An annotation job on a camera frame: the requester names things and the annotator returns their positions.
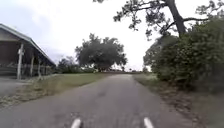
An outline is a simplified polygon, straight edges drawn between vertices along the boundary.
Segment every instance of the pillar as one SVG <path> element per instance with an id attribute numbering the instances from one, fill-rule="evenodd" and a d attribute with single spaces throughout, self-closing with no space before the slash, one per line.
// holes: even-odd
<path id="1" fill-rule="evenodd" d="M 19 59 L 18 59 L 18 67 L 17 67 L 17 79 L 21 79 L 21 67 L 22 67 L 22 60 L 23 60 L 23 51 L 24 44 L 21 43 L 20 49 L 18 50 Z"/>
<path id="2" fill-rule="evenodd" d="M 38 76 L 39 77 L 41 77 L 41 71 L 40 71 L 41 65 L 40 65 L 40 63 L 41 63 L 41 60 L 40 60 L 40 58 L 38 58 Z"/>
<path id="3" fill-rule="evenodd" d="M 34 55 L 32 55 L 31 63 L 30 63 L 30 76 L 33 76 L 33 63 L 34 63 Z"/>

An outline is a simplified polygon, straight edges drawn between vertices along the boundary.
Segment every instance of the paved path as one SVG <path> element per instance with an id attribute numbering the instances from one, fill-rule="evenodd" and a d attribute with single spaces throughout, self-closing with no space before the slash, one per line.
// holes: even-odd
<path id="1" fill-rule="evenodd" d="M 0 77 L 0 96 L 13 93 L 16 88 L 28 84 L 25 80 Z"/>
<path id="2" fill-rule="evenodd" d="M 192 123 L 130 75 L 98 82 L 0 110 L 0 128 L 69 128 L 76 117 L 84 128 L 143 128 L 149 117 L 155 128 L 193 128 Z"/>

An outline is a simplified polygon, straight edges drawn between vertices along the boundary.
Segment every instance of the tree branch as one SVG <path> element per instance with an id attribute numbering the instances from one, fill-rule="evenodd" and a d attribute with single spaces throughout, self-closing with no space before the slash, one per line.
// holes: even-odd
<path id="1" fill-rule="evenodd" d="M 185 18 L 183 19 L 184 22 L 188 22 L 188 21 L 207 21 L 209 20 L 209 18 L 205 18 L 205 19 L 198 19 L 198 18 L 193 18 L 193 17 L 189 17 L 189 18 Z M 166 29 L 164 29 L 163 31 L 167 31 L 170 27 L 172 27 L 173 25 L 176 24 L 176 21 L 172 22 L 170 25 L 168 25 L 166 27 Z"/>

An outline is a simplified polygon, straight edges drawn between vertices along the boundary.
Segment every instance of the sky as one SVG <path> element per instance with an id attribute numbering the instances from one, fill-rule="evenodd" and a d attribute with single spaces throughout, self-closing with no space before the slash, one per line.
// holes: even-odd
<path id="1" fill-rule="evenodd" d="M 195 15 L 197 6 L 209 0 L 176 0 L 183 17 Z M 88 39 L 90 33 L 97 36 L 116 37 L 124 45 L 128 64 L 126 68 L 142 70 L 145 51 L 159 34 L 147 41 L 146 24 L 139 31 L 128 28 L 131 19 L 114 22 L 113 16 L 121 10 L 126 0 L 106 0 L 103 4 L 92 0 L 0 0 L 0 22 L 31 37 L 43 51 L 57 63 L 62 57 L 74 56 L 76 46 Z"/>

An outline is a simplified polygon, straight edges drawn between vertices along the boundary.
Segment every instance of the distant tree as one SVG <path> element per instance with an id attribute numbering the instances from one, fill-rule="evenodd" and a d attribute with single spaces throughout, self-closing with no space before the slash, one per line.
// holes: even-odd
<path id="1" fill-rule="evenodd" d="M 101 72 L 109 70 L 114 64 L 123 66 L 127 63 L 123 47 L 116 38 L 100 39 L 90 34 L 89 40 L 84 40 L 75 52 L 81 66 L 94 67 Z"/>
<path id="2" fill-rule="evenodd" d="M 143 69 L 142 69 L 142 72 L 143 72 L 143 73 L 148 73 L 148 72 L 149 72 L 149 71 L 148 71 L 148 68 L 144 66 Z"/>
<path id="3" fill-rule="evenodd" d="M 93 0 L 94 2 L 102 3 L 104 0 Z M 224 14 L 221 7 L 224 3 L 221 0 L 218 0 L 215 3 L 213 0 L 209 0 L 209 5 L 199 6 L 196 10 L 197 14 L 207 15 L 207 18 L 198 19 L 194 17 L 183 18 L 177 7 L 175 0 L 129 0 L 122 7 L 121 11 L 117 12 L 117 15 L 114 16 L 115 21 L 121 21 L 123 17 L 131 17 L 132 23 L 129 28 L 138 30 L 136 26 L 142 22 L 138 17 L 138 12 L 145 11 L 146 13 L 146 22 L 148 29 L 146 30 L 146 35 L 150 36 L 153 30 L 160 31 L 161 34 L 164 34 L 169 29 L 173 29 L 175 25 L 177 32 L 182 35 L 186 32 L 185 22 L 188 21 L 207 21 L 212 17 L 214 12 L 219 14 Z M 164 9 L 168 8 L 173 16 L 173 19 L 167 18 L 164 13 Z"/>
<path id="4" fill-rule="evenodd" d="M 124 67 L 124 66 L 122 66 L 122 67 L 121 67 L 121 69 L 122 69 L 122 72 L 124 72 L 124 71 L 125 71 L 125 67 Z"/>
<path id="5" fill-rule="evenodd" d="M 78 73 L 80 68 L 75 64 L 73 57 L 67 56 L 59 61 L 58 71 L 61 73 Z"/>

